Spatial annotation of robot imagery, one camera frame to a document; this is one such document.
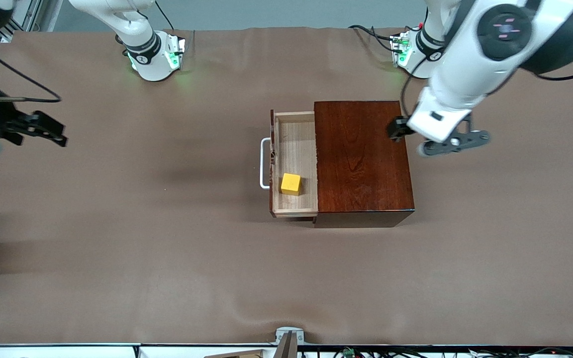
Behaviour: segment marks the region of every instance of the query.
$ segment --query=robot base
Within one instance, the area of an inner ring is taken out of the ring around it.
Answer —
[[[424,61],[426,55],[423,54],[415,45],[418,31],[402,32],[398,36],[390,37],[390,46],[393,50],[400,50],[402,53],[393,52],[393,65],[401,67],[409,75],[418,79],[427,79],[430,77],[432,70],[439,64],[441,52],[432,54],[432,59]]]
[[[139,56],[133,59],[132,55],[128,55],[132,61],[132,68],[144,80],[153,82],[164,80],[175,70],[180,70],[185,52],[185,39],[178,39],[177,36],[163,31],[155,33],[161,39],[161,49],[152,57],[149,64],[140,63]]]

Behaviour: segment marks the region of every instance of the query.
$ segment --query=yellow cube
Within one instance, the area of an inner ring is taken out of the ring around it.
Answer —
[[[302,178],[297,174],[285,173],[282,177],[282,185],[280,185],[280,191],[286,193],[287,195],[300,195],[300,182]]]

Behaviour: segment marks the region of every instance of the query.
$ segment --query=table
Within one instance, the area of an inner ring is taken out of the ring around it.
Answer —
[[[395,227],[411,215],[405,140],[388,134],[401,116],[399,101],[337,100],[313,108],[271,111],[269,185],[263,185],[271,215],[310,218],[325,229]],[[298,195],[283,193],[287,173],[301,176]]]
[[[409,138],[401,226],[309,229],[272,218],[257,184],[270,109],[398,99],[404,73],[348,29],[201,31],[189,48],[184,72],[147,83],[110,32],[0,47],[64,98],[19,108],[70,138],[0,156],[0,343],[301,326],[325,344],[573,345],[573,81],[516,73],[475,109],[482,149],[423,159]],[[1,66],[0,88],[43,95]]]

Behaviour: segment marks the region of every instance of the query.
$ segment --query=drawer handle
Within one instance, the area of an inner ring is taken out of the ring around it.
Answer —
[[[271,138],[264,138],[260,142],[260,187],[264,190],[269,190],[269,186],[264,185],[264,143],[270,140]]]

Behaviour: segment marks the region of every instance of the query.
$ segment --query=wooden cabinet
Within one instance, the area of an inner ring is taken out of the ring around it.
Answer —
[[[387,125],[397,101],[316,102],[314,111],[271,111],[269,209],[311,217],[315,227],[392,227],[414,211],[405,142]],[[284,173],[300,195],[280,193]]]

